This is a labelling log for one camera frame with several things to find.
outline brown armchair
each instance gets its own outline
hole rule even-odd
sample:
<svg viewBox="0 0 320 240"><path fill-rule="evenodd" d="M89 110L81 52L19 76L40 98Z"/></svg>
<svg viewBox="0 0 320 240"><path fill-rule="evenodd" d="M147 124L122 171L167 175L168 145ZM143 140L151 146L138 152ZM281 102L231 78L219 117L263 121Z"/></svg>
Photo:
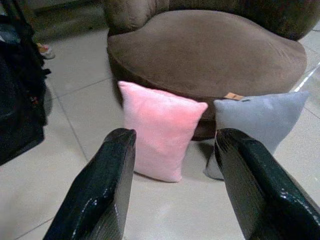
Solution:
<svg viewBox="0 0 320 240"><path fill-rule="evenodd" d="M209 104L195 138L215 133L213 101L288 92L306 69L297 42L318 0L103 0L116 79Z"/></svg>

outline cushion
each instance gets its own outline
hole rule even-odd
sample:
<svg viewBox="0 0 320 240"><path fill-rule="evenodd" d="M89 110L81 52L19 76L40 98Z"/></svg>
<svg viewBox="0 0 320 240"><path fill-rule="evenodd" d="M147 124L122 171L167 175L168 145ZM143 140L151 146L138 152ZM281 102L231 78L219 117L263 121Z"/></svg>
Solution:
<svg viewBox="0 0 320 240"><path fill-rule="evenodd" d="M124 126L137 132L134 170L154 179L179 182L188 144L208 105L132 82L118 85Z"/></svg>
<svg viewBox="0 0 320 240"><path fill-rule="evenodd" d="M134 130L118 128L73 181L44 240L122 240L135 165Z"/></svg>
<svg viewBox="0 0 320 240"><path fill-rule="evenodd" d="M320 239L320 208L261 142L229 128L215 144L244 239Z"/></svg>
<svg viewBox="0 0 320 240"><path fill-rule="evenodd" d="M118 80L208 103L200 123L214 121L213 101L229 92L288 92L307 65L299 42L241 16L211 10L158 14L136 31L110 36L107 49ZM214 134L212 127L203 127L196 137Z"/></svg>
<svg viewBox="0 0 320 240"><path fill-rule="evenodd" d="M308 96L309 93L303 91L248 96L240 101L215 100L216 128L238 129L260 141L273 154L296 124ZM214 154L205 174L214 179L223 179Z"/></svg>

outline black bag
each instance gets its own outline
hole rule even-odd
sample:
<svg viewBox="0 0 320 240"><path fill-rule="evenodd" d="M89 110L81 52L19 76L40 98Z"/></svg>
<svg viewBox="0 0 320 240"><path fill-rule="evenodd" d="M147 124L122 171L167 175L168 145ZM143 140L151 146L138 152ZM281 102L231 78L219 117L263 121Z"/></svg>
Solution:
<svg viewBox="0 0 320 240"><path fill-rule="evenodd" d="M2 30L9 29L11 22L0 16L1 24L7 27ZM24 41L14 32L17 27L24 32ZM0 165L42 142L43 126L47 123L43 60L39 56L35 64L35 58L30 58L30 51L39 54L31 40L33 31L18 20L12 29L13 40L0 41ZM32 49L23 43L30 44Z"/></svg>

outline tag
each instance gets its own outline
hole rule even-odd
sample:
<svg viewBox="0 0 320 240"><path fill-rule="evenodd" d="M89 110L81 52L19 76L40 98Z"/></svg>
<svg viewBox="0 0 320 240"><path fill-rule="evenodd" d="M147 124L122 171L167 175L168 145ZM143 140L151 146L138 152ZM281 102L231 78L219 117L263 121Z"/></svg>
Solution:
<svg viewBox="0 0 320 240"><path fill-rule="evenodd" d="M241 95L237 95L237 94L234 94L232 92L229 92L227 95L224 96L224 98L226 99L233 99L233 100L241 100L244 98L244 96L241 96Z"/></svg>

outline pillow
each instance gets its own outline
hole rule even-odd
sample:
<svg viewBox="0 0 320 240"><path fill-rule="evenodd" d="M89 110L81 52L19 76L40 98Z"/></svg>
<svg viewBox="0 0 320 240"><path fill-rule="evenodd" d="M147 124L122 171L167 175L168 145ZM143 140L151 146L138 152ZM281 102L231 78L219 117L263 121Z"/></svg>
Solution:
<svg viewBox="0 0 320 240"><path fill-rule="evenodd" d="M118 128L73 181L43 240L123 239L136 132Z"/></svg>
<svg viewBox="0 0 320 240"><path fill-rule="evenodd" d="M208 104L119 81L124 126L135 129L134 170L165 182L181 180L182 161Z"/></svg>
<svg viewBox="0 0 320 240"><path fill-rule="evenodd" d="M248 96L240 101L215 100L216 129L238 129L260 141L273 154L296 124L309 96L306 91ZM224 179L213 154L204 173Z"/></svg>

